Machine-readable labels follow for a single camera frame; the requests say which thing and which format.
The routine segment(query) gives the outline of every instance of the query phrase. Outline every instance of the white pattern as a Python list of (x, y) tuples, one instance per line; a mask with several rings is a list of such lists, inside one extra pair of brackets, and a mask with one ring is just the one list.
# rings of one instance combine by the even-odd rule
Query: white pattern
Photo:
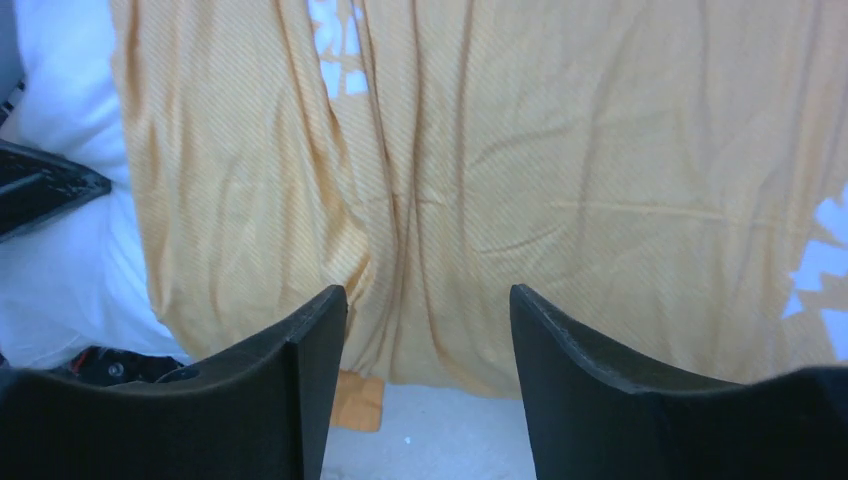
[[(804, 311), (804, 304), (798, 296), (799, 291), (821, 292), (821, 276), (848, 276), (848, 185), (842, 190), (840, 204), (832, 198), (823, 201), (816, 208), (816, 221), (824, 227), (841, 246), (810, 240), (804, 248), (801, 265), (790, 274), (794, 281), (789, 300), (783, 311), (783, 318)], [(848, 359), (848, 312), (822, 310), (822, 321), (830, 337), (833, 353), (837, 360)]]
[[(330, 52), (334, 56), (359, 55), (359, 34), (356, 31), (356, 20), (362, 18), (362, 10), (353, 6), (353, 15), (348, 16), (345, 27), (338, 15), (338, 0), (308, 0), (309, 17), (318, 23), (315, 29), (315, 51), (320, 56)], [(340, 61), (321, 60), (321, 77), (327, 88), (330, 100), (339, 96), (342, 80), (342, 64)], [(365, 72), (354, 70), (344, 76), (346, 95), (358, 95), (368, 92), (368, 81)]]

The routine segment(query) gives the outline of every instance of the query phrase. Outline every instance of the black object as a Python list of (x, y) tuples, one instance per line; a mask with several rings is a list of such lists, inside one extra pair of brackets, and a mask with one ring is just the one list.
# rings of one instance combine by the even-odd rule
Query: black object
[(51, 371), (88, 385), (111, 387), (129, 382), (155, 383), (184, 366), (171, 357), (149, 357), (126, 350), (90, 347)]
[(108, 388), (0, 369), (9, 478), (318, 480), (347, 303), (329, 287), (287, 319), (157, 383)]
[(539, 480), (848, 477), (848, 369), (737, 385), (642, 355), (527, 286), (510, 304)]
[(111, 191), (111, 182), (62, 157), (0, 140), (0, 242)]

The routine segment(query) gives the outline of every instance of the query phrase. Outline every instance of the white floor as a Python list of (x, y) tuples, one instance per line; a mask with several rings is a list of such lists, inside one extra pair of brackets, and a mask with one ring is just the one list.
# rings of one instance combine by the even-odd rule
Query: white floor
[(331, 429), (322, 480), (534, 480), (521, 402), (387, 385), (377, 433)]

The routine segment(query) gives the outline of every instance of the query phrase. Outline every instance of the black plastic piece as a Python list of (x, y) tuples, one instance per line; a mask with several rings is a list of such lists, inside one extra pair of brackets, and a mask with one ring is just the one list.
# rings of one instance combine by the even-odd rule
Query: black plastic piece
[(89, 168), (0, 140), (0, 242), (111, 189), (107, 178)]
[(0, 370), (4, 478), (318, 480), (347, 303), (285, 320), (157, 383), (100, 388)]
[(848, 369), (737, 385), (642, 355), (527, 286), (510, 304), (539, 480), (848, 476)]

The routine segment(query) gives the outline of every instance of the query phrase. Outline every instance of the white fabric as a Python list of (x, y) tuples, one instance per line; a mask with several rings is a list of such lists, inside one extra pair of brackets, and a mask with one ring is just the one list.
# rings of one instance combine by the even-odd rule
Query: white fabric
[(189, 361), (147, 297), (109, 15), (108, 0), (16, 1), (27, 87), (12, 135), (114, 183), (107, 197), (0, 244), (0, 352), (13, 366), (49, 368), (89, 345)]

